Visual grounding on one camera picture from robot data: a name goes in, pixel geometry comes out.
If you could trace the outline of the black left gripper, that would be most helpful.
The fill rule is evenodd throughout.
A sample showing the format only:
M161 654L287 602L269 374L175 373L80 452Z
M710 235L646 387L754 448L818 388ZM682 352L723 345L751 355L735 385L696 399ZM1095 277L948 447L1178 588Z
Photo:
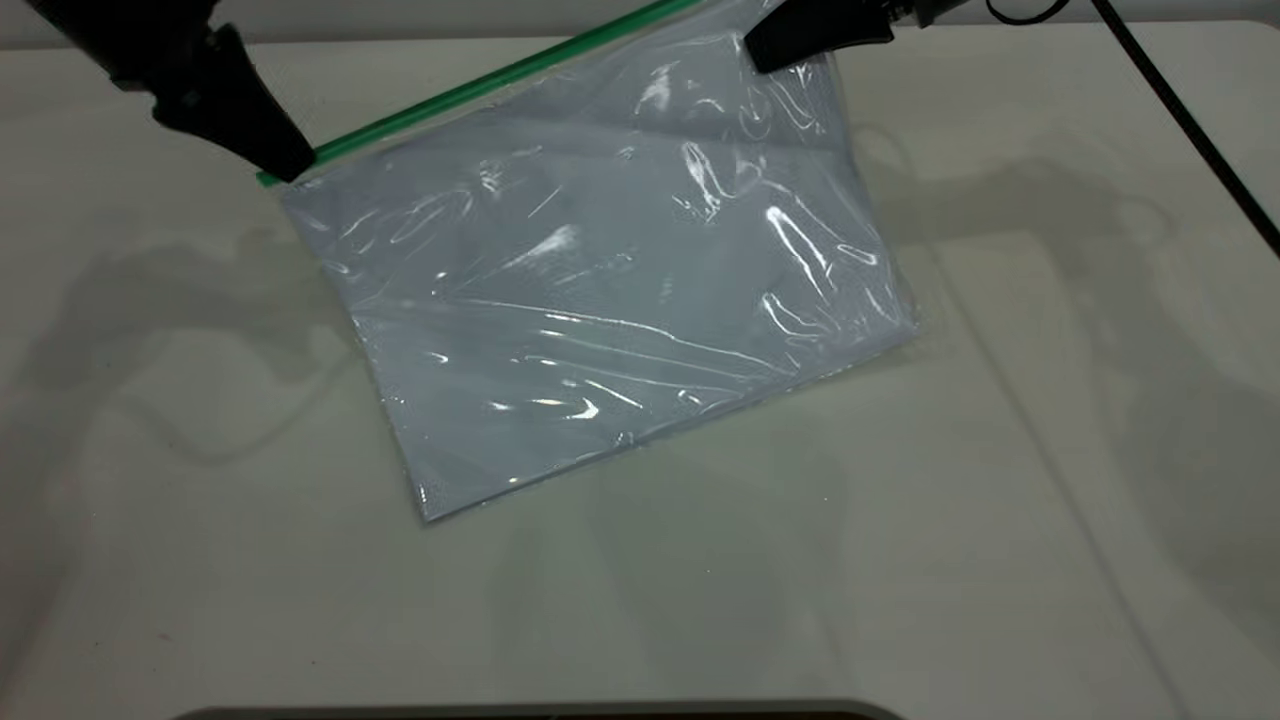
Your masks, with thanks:
M317 159L276 101L234 26L211 29L215 1L32 1L124 91L152 91L152 117L279 181Z

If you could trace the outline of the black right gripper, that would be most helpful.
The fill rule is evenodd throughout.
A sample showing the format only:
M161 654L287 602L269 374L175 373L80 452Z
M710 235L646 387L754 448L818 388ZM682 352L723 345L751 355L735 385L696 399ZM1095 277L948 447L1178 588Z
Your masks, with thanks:
M745 35L756 72L774 73L840 49L887 44L895 20L932 26L968 0L781 3Z

